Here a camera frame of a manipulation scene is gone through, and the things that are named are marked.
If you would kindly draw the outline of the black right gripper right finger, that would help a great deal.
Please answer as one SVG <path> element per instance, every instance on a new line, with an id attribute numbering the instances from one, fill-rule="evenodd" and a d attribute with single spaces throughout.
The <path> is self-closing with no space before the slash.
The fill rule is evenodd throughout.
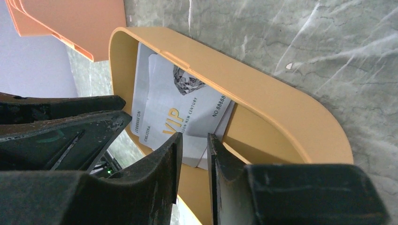
<path id="1" fill-rule="evenodd" d="M 207 137 L 214 225 L 385 225 L 371 179 L 349 164 L 254 164 Z"/>

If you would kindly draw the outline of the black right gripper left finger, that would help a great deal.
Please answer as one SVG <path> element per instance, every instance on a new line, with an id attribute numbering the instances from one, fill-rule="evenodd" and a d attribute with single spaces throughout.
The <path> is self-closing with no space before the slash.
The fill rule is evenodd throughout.
<path id="1" fill-rule="evenodd" d="M 183 136 L 108 178 L 80 171 L 0 174 L 3 225 L 168 225 L 176 203 Z"/>

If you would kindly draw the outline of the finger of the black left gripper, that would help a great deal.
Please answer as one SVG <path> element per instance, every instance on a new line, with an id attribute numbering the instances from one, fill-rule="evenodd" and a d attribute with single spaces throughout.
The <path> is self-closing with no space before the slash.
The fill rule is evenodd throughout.
<path id="1" fill-rule="evenodd" d="M 119 110 L 1 125 L 0 169 L 90 172 L 131 119 Z"/>
<path id="2" fill-rule="evenodd" d="M 2 92 L 0 94 L 0 123 L 13 125 L 62 119 L 92 112 L 121 110 L 125 105 L 125 100 L 117 95 L 30 98 Z"/>

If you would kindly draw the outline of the yellow oval tray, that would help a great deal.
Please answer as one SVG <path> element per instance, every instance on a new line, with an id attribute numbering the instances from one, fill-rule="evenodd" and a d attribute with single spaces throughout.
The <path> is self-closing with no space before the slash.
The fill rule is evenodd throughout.
<path id="1" fill-rule="evenodd" d="M 109 41 L 115 95 L 131 113 L 138 44 L 143 43 L 236 104 L 223 143 L 249 162 L 352 164 L 336 118 L 317 100 L 166 27 L 119 27 Z"/>

